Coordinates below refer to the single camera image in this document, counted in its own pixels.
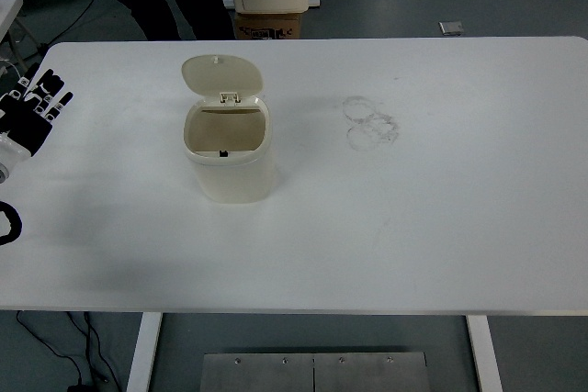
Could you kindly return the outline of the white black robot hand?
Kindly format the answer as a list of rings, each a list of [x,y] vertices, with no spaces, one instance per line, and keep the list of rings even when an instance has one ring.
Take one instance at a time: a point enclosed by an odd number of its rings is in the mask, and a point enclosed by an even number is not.
[[[46,70],[34,82],[40,65],[33,63],[17,83],[1,96],[1,182],[19,162],[33,157],[53,128],[53,121],[74,97],[72,92],[56,96],[64,81],[54,70]]]

